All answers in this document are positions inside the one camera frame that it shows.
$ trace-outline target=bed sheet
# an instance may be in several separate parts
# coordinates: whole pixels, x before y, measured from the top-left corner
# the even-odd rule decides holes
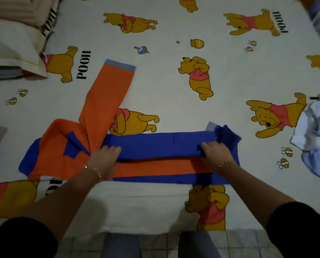
[[[300,3],[63,0],[57,18],[45,51],[48,78],[0,82],[0,126],[8,128],[0,144],[0,182],[26,179],[18,165],[29,146],[54,119],[78,120],[104,61],[112,59],[137,67],[120,108],[159,118],[141,132],[202,131],[209,121],[228,125],[243,138],[244,169],[320,213],[320,178],[290,144],[301,108],[320,93],[320,39]],[[6,106],[11,98],[16,103]],[[33,203],[61,183],[20,186],[20,195]],[[200,214],[215,208],[215,199],[223,199],[217,208],[225,215],[207,224]],[[230,185],[192,190],[108,181],[93,188],[67,235],[196,228],[261,226]]]

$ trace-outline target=beige cloth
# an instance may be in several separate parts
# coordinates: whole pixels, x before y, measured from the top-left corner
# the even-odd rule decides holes
[[[54,0],[0,0],[0,18],[41,27]]]

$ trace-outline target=black sleeve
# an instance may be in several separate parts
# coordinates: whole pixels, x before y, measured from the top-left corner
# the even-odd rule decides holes
[[[277,208],[266,226],[270,241],[287,257],[320,257],[320,214],[299,202]]]
[[[0,226],[0,257],[53,258],[57,248],[54,234],[34,219],[12,218]]]

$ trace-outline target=bee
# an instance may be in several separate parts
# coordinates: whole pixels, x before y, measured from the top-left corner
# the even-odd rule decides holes
[[[29,91],[26,90],[26,89],[19,89],[19,90],[16,92],[16,94],[19,94],[20,97],[25,97],[28,92],[29,92]]]
[[[283,168],[288,168],[289,167],[288,160],[286,160],[285,158],[281,158],[281,160],[277,162],[277,165],[278,165],[279,169],[283,169]]]
[[[248,45],[256,46],[257,42],[255,40],[249,40]]]
[[[253,48],[250,46],[247,46],[247,48],[244,49],[245,52],[253,51]]]
[[[282,149],[282,154],[286,154],[289,157],[293,156],[293,151],[290,147],[286,147],[286,148],[281,147],[281,149]]]
[[[15,105],[18,100],[16,97],[12,97],[11,99],[7,99],[5,105]]]

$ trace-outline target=bracelet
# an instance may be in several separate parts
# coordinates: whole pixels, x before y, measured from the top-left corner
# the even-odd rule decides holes
[[[91,166],[84,166],[84,168],[92,169],[94,172],[96,172],[99,176],[99,181],[102,179],[102,175],[97,171],[97,169],[91,167]]]
[[[218,165],[219,169],[221,168],[221,166],[222,166],[223,164],[226,164],[227,162],[230,162],[230,161],[235,162],[235,160],[234,160],[234,159],[225,160],[225,161],[223,161],[222,163],[220,163],[220,164]]]

